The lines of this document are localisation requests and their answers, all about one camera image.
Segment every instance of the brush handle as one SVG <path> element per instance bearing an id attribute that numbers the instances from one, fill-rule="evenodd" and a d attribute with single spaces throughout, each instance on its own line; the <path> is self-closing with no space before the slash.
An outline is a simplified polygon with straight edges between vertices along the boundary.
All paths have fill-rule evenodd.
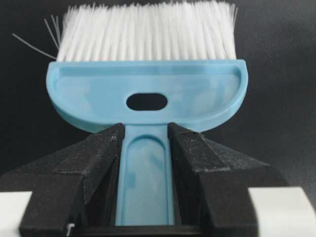
<path id="1" fill-rule="evenodd" d="M 174 224 L 171 170 L 166 125 L 125 127 L 117 226 Z"/>

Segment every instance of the white block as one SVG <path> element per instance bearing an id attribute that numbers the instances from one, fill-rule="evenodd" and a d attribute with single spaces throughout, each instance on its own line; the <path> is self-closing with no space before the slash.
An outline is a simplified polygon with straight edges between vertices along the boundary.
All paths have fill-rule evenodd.
<path id="1" fill-rule="evenodd" d="M 300 187 L 249 188 L 259 237 L 316 237 L 314 209 Z"/>
<path id="2" fill-rule="evenodd" d="M 0 193 L 0 237 L 20 237 L 19 226 L 32 192 Z"/>

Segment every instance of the light blue plastic handle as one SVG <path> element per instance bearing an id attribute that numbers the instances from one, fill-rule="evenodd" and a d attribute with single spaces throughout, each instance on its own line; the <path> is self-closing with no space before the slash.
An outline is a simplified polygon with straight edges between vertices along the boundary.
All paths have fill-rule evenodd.
<path id="1" fill-rule="evenodd" d="M 173 194 L 167 124 L 201 132 L 239 109 L 248 74 L 243 60 L 50 63 L 47 90 L 60 116 L 98 132 L 125 125 L 116 225 L 172 225 Z M 136 93 L 159 93 L 158 111 L 134 111 Z"/>

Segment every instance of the textured black plastic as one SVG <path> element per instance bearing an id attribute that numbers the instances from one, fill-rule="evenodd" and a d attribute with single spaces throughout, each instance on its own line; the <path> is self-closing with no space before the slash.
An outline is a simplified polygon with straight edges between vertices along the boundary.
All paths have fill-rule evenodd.
<path id="1" fill-rule="evenodd" d="M 175 123 L 168 136 L 182 224 L 200 225 L 215 237 L 257 236 L 248 188 L 288 186 L 283 176 Z"/>
<path id="2" fill-rule="evenodd" d="M 0 192 L 33 192 L 22 237 L 64 237 L 68 223 L 114 224 L 123 138 L 117 124 L 1 176 Z"/>

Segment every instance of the clamp jaw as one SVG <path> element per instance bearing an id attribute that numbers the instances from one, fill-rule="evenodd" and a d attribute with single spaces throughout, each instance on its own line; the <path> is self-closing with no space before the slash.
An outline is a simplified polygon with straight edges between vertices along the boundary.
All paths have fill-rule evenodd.
<path id="1" fill-rule="evenodd" d="M 1 176 L 0 201 L 8 202 L 0 206 L 18 206 L 12 197 L 31 195 L 11 220 L 0 208 L 0 236 L 266 237 L 270 231 L 274 237 L 287 228 L 315 236 L 315 213 L 304 192 L 289 187 L 277 170 L 175 123 L 168 125 L 168 138 L 174 226 L 114 226 L 124 139 L 123 124 L 116 124 Z M 293 221 L 297 212 L 303 225 Z"/>

